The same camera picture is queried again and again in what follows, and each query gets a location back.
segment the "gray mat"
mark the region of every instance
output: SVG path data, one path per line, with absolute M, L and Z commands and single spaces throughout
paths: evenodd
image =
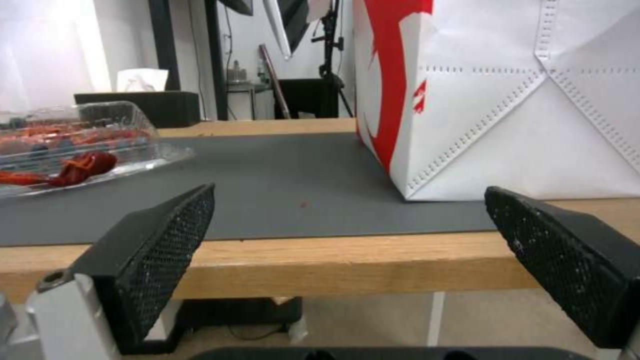
M 0 200 L 0 246 L 91 243 L 126 213 L 210 182 L 209 240 L 494 229 L 481 202 L 405 202 L 354 134 L 166 141 L 197 155 L 84 188 Z

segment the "red graphic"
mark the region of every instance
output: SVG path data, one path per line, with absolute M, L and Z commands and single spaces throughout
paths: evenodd
M 414 13 L 431 13 L 433 0 L 364 0 L 373 30 L 373 51 L 377 53 L 382 75 L 382 104 L 378 134 L 369 138 L 378 158 L 389 172 L 396 148 L 406 93 L 404 48 L 400 22 Z
M 420 86 L 418 86 L 417 89 L 415 89 L 414 93 L 413 93 L 413 97 L 418 97 L 420 95 L 422 95 L 424 97 L 424 93 L 427 91 L 427 80 L 422 80 L 422 84 L 420 84 Z
M 421 114 L 424 111 L 424 93 L 427 91 L 427 81 L 422 80 L 422 84 L 420 84 L 420 86 L 418 86 L 417 89 L 415 89 L 415 92 L 413 93 L 413 97 L 418 97 L 418 103 L 413 106 L 413 112 L 416 114 Z

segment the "tripod leg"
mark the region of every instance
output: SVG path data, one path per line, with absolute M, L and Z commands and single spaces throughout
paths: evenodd
M 340 97 L 342 98 L 342 102 L 344 103 L 345 109 L 347 109 L 347 113 L 349 114 L 349 117 L 353 117 L 353 113 L 351 112 L 351 108 L 349 107 L 349 103 L 347 102 L 347 98 L 344 96 L 344 92 L 342 92 L 341 88 L 338 89 L 338 93 L 340 93 Z

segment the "table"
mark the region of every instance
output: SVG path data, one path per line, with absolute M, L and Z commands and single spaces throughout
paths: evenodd
M 265 92 L 271 89 L 271 85 L 264 83 L 229 83 L 227 85 L 228 94 L 241 94 L 246 92 L 249 94 L 249 102 L 251 104 L 251 120 L 256 119 L 256 96 L 255 94 Z
M 353 119 L 203 122 L 161 136 L 344 133 Z M 640 199 L 552 202 L 592 213 L 640 240 Z M 0 291 L 23 303 L 43 275 L 88 245 L 0 248 Z M 533 288 L 538 283 L 497 232 L 350 238 L 207 241 L 193 257 L 176 299 Z

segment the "floor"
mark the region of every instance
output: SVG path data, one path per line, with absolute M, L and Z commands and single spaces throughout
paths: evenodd
M 425 346 L 432 294 L 305 299 L 308 335 L 299 346 Z M 273 327 L 234 327 L 256 337 Z M 594 357 L 596 348 L 543 290 L 466 291 L 445 295 L 439 345 L 533 345 Z M 285 334 L 235 339 L 226 327 L 187 335 L 174 354 L 127 359 L 188 359 L 216 347 L 290 346 Z

